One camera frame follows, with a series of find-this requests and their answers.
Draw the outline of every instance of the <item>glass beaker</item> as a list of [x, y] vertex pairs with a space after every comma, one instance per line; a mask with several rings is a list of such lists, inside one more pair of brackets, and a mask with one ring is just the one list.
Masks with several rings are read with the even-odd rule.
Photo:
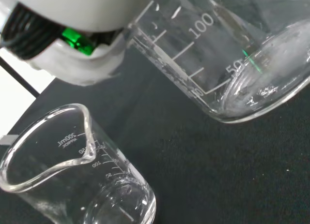
[[131, 43], [213, 118], [237, 123], [309, 83], [310, 0], [150, 0]]
[[0, 187], [56, 224], [151, 224], [155, 195], [80, 104], [28, 127], [0, 162]]

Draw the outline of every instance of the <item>black table surface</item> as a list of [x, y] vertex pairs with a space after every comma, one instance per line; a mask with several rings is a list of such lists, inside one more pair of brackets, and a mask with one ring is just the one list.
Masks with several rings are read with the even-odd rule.
[[[309, 97], [307, 88], [256, 120], [219, 123], [131, 50], [101, 84], [52, 82], [11, 134], [60, 105], [82, 103], [153, 187], [155, 224], [309, 223]], [[0, 224], [49, 223], [0, 192]]]

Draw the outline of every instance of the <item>green component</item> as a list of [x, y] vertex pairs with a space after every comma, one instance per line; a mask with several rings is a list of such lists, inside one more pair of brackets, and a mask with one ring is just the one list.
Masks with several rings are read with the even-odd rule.
[[259, 71], [260, 73], [262, 73], [262, 70], [260, 69], [260, 67], [257, 66], [257, 64], [254, 62], [254, 60], [251, 59], [250, 56], [248, 56], [248, 53], [245, 50], [242, 50], [242, 52], [243, 52], [243, 54], [245, 54], [246, 57], [248, 57], [248, 60], [254, 65], [256, 70]]
[[87, 56], [90, 56], [95, 50], [95, 47], [90, 39], [71, 28], [66, 28], [62, 32], [62, 39], [72, 48], [75, 48]]

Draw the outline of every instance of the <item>glass rim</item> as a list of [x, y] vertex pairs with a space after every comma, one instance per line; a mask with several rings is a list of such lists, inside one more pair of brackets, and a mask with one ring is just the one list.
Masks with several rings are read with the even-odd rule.
[[[46, 121], [56, 117], [59, 114], [68, 112], [73, 109], [78, 109], [83, 114], [83, 123], [84, 131], [86, 136], [86, 147], [85, 152], [80, 158], [67, 160], [62, 163], [59, 163], [55, 166], [50, 167], [39, 175], [29, 179], [25, 182], [19, 184], [10, 184], [7, 179], [7, 170], [10, 166], [10, 163], [14, 160], [15, 153], [19, 148], [23, 147], [23, 143], [28, 139], [28, 137], [43, 125]], [[60, 106], [56, 109], [53, 109], [39, 118], [37, 121], [33, 122], [28, 126], [20, 136], [14, 141], [14, 143], [8, 148], [3, 158], [0, 161], [0, 188], [9, 193], [22, 193], [28, 191], [37, 185], [48, 180], [52, 176], [77, 165], [88, 164], [96, 158], [96, 149], [95, 149], [95, 140], [92, 133], [92, 117], [89, 113], [89, 110], [86, 106], [82, 104], [68, 104]]]

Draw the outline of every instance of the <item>black cable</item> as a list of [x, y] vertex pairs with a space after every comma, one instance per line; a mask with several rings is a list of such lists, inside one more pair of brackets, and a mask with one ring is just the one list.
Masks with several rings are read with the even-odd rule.
[[63, 26], [18, 3], [2, 30], [0, 47], [21, 60], [30, 60], [61, 37], [63, 30]]
[[35, 98], [40, 94], [24, 78], [21, 77], [2, 57], [0, 57], [0, 66], [7, 71], [19, 84], [21, 84]]

